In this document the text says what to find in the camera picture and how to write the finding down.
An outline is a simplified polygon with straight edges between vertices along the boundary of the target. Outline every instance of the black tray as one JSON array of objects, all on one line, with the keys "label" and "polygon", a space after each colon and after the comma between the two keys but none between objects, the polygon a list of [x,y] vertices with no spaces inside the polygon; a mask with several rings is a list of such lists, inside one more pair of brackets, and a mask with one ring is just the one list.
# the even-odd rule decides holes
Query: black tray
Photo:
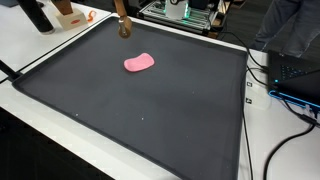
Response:
[{"label": "black tray", "polygon": [[[109,18],[13,86],[183,179],[237,179],[246,52]],[[127,58],[155,65],[127,72]]]}]

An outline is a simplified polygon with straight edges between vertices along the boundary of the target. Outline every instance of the white table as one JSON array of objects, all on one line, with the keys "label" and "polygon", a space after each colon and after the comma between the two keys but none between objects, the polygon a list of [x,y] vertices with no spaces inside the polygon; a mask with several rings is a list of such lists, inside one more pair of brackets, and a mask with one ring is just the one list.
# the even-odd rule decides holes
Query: white table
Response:
[{"label": "white table", "polygon": [[[230,48],[244,50],[244,48],[239,46],[182,32],[165,26],[134,18],[133,21]],[[47,54],[22,72],[27,72],[72,41],[74,41],[74,39]],[[264,53],[252,51],[252,54],[258,62],[265,62],[266,55]],[[261,74],[257,74],[257,76],[261,79],[264,78]],[[307,128],[307,125],[289,113],[278,100],[270,98],[266,93],[266,89],[255,83],[250,74],[247,75],[247,81],[253,83],[253,87],[247,87],[246,89],[246,97],[252,99],[253,103],[250,105],[246,104],[245,114],[254,179],[261,180],[264,161],[271,149],[287,136],[304,131]],[[0,94],[0,106],[5,110],[114,179],[178,179],[175,175],[147,159],[21,94],[11,86],[9,81],[0,84]],[[243,134],[244,133],[242,132],[238,179],[249,180],[248,156]],[[269,179],[318,180],[320,177],[319,138],[320,131],[319,129],[315,129],[310,134],[293,140],[281,148],[271,161]]]},{"label": "white table", "polygon": [[[55,32],[51,35],[41,35],[20,6],[8,8],[0,5],[0,60],[8,64],[15,71],[20,70],[111,14],[107,11],[73,3],[72,7],[78,8],[85,16],[88,16],[91,10],[94,10],[97,14],[94,20],[88,23],[87,26],[84,25],[64,31],[54,16],[58,11],[57,8],[48,0],[40,1],[45,4],[42,10],[55,28]],[[6,77],[4,73],[0,72],[0,81]]]}]

